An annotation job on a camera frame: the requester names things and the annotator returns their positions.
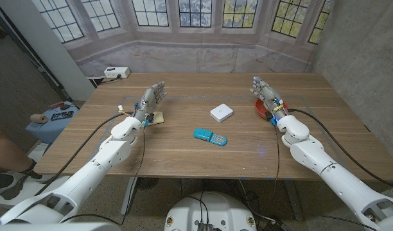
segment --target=gray wall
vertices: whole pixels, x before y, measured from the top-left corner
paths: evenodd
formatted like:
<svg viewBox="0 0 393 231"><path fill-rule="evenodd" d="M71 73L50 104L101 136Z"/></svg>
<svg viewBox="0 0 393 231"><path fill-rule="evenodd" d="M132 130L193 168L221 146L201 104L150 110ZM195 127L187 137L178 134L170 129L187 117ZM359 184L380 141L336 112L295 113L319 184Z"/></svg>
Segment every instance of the gray wall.
<svg viewBox="0 0 393 231"><path fill-rule="evenodd" d="M393 0L335 0L311 72L324 75L393 156Z"/></svg>

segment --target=electrical outlet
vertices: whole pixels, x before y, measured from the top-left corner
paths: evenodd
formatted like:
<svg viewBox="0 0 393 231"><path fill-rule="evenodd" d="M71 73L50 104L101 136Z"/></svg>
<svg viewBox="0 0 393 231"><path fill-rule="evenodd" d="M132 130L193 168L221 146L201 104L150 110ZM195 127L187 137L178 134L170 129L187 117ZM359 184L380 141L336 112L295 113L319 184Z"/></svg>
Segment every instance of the electrical outlet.
<svg viewBox="0 0 393 231"><path fill-rule="evenodd" d="M106 78L117 78L120 74L121 78L128 78L130 75L130 69L128 67L107 67L104 71Z"/></svg>

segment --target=small yellow object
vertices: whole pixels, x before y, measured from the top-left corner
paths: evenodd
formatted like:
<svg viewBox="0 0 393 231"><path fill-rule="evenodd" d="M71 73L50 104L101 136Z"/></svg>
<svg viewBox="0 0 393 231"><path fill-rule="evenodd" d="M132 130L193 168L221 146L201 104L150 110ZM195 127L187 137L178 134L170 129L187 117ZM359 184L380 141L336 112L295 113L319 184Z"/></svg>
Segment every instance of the small yellow object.
<svg viewBox="0 0 393 231"><path fill-rule="evenodd" d="M283 105L279 105L278 107L275 107L274 108L274 112L276 112L277 110L279 110L280 108L282 108L283 107Z"/></svg>
<svg viewBox="0 0 393 231"><path fill-rule="evenodd" d="M153 113L153 123L149 123L148 126L153 124L159 124L164 122L164 115L162 112L154 112Z"/></svg>

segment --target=black cable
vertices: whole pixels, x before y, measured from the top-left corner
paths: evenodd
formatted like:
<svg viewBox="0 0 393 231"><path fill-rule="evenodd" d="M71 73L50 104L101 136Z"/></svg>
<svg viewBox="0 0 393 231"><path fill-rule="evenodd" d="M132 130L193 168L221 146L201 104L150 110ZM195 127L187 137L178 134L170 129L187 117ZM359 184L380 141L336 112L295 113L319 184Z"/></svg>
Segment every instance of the black cable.
<svg viewBox="0 0 393 231"><path fill-rule="evenodd" d="M325 132L332 138L332 140L336 143L336 145L338 145L338 147L357 165L357 166L359 166L362 170L364 170L366 173L368 173L371 177L373 177L373 178L375 178L375 179L377 179L377 180L379 180L380 182L382 182L382 183L384 183L384 184L386 184L386 185L389 185L389 186L391 186L391 187L393 187L393 184L392 183L390 183L390 182L388 182L388 181L386 181L386 180L383 180L382 178L380 178L380 177L378 177L378 176L376 176L375 174L373 174L373 173L371 173L368 169L366 169L365 167L363 167L358 161L356 161L352 156L351 156L351 154L349 154L346 150L345 150L345 148L344 147L342 147L342 145L340 145L340 143L333 137L333 135L329 132L329 130L322 124L322 122L320 122L315 116L313 116L313 115L311 115L311 114L309 114L309 113L307 113L307 112L304 112L303 110L299 110L299 109L288 109L288 111L289 112L300 112L300 113L303 113L303 114L305 114L305 115L307 115L307 116L309 116L309 117L311 117L313 120L315 120L319 125L321 125L321 127L325 130Z"/></svg>
<svg viewBox="0 0 393 231"><path fill-rule="evenodd" d="M198 198L195 198L193 196L187 196L187 197L195 199L195 200L199 201L200 203L202 203L204 205L205 210L207 211L207 224L208 224L209 216L208 216L208 209L207 209L207 206L205 205L205 203L202 200L199 200Z"/></svg>
<svg viewBox="0 0 393 231"><path fill-rule="evenodd" d="M81 151L81 149L87 144L87 142L91 139L91 137L107 122L117 118L118 116L122 116L124 115L124 113L120 113L117 115L112 116L111 118L107 119L106 121L102 122L89 136L88 138L81 144L81 146L75 151L74 155L67 161L67 163L65 163L65 165L50 179L46 180L45 182L43 182L43 184L46 184L40 191L38 191L34 196L38 196L39 194L41 194L45 189L48 188L48 186L54 182L54 180L56 180L60 174L65 170L65 168L68 167L68 165L71 163L71 161L74 160L74 158L77 156L77 154Z"/></svg>
<svg viewBox="0 0 393 231"><path fill-rule="evenodd" d="M103 82L101 82L100 85L101 85L101 84L104 84L104 83L109 83L109 82L118 80L118 79L120 79L120 78L121 78L121 75L119 74L119 75L116 76L116 78L113 78L113 79L108 80L108 81L103 81Z"/></svg>
<svg viewBox="0 0 393 231"><path fill-rule="evenodd" d="M325 216L325 215L318 215L318 216L323 217L323 218L331 218L331 219L337 219L337 220L340 220L340 221L346 221L346 222L354 223L355 225L360 225L360 226L363 226L365 228L369 228L371 230L377 231L375 228L372 228L370 226L364 225L364 224L359 223L357 221L351 221L349 219L337 218L337 217L333 217L333 216Z"/></svg>
<svg viewBox="0 0 393 231"><path fill-rule="evenodd" d="M199 201L199 206L201 207L201 222L202 222L202 205L201 204L202 204L202 195L204 195L204 191L205 191L205 189L202 190L200 201Z"/></svg>
<svg viewBox="0 0 393 231"><path fill-rule="evenodd" d="M109 218L106 218L105 216L101 216L101 215L97 215L97 214L79 214L79 215L75 215L75 216L70 216L69 218L61 221L60 224L66 222L66 221L68 221L70 219L77 218L77 217L82 217L82 216L93 216L93 217L96 217L96 218L102 218L102 219L106 219L107 221L110 221L110 222L112 222L112 223L114 223L116 225L119 225L119 223L114 221L113 219L109 219Z"/></svg>
<svg viewBox="0 0 393 231"><path fill-rule="evenodd" d="M137 177L138 172L139 172L141 166L143 165L144 154L145 154L145 127L144 127L144 139L143 139L143 140L144 140L144 143L143 143L143 156L142 156L142 158L141 158L141 163L139 164L138 170L137 170L137 172L135 173L134 178ZM107 217L105 217L105 216L97 215L97 214L78 214L78 215L70 216L69 218L67 218L67 219L65 219L65 220L63 220L63 221L61 221L60 223L64 223L64 222L66 222L66 221L68 221L68 220L70 220L70 219L73 219L73 218L79 218L79 217L83 217L83 216L93 216L93 217L97 217L97 218L106 219L107 221L113 222L113 223L115 223L115 224L117 224L117 225L119 225L119 226L123 225L123 224L124 224L124 221L125 221L125 218L126 218L127 215L128 215L127 212L128 212L128 208L130 207L131 193L132 193L132 188L133 188L133 186L134 186L134 184L131 185L130 194L128 195L128 204L127 204L127 208L125 209L124 218L122 219L122 221L121 221L120 223L114 221L113 219L107 218Z"/></svg>

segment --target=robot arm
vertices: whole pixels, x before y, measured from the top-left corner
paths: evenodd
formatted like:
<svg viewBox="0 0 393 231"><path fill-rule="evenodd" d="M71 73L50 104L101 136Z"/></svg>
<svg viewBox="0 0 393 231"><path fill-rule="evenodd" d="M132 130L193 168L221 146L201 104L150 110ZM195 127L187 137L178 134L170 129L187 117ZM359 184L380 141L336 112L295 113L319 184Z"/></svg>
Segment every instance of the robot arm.
<svg viewBox="0 0 393 231"><path fill-rule="evenodd" d="M131 147L137 142L136 134L165 97L163 90L164 82L147 89L141 105L135 111L135 117L127 117L113 127L111 136L101 144L99 152L86 165L57 189L28 198L14 206L0 218L0 223L59 223L76 215L102 178L129 157Z"/></svg>
<svg viewBox="0 0 393 231"><path fill-rule="evenodd" d="M254 77L254 87L250 91L264 102L274 125L285 133L282 141L290 148L292 157L318 174L361 223L376 230L393 230L393 198L372 190L336 163L322 143L309 134L309 128L288 113L275 89L259 77Z"/></svg>

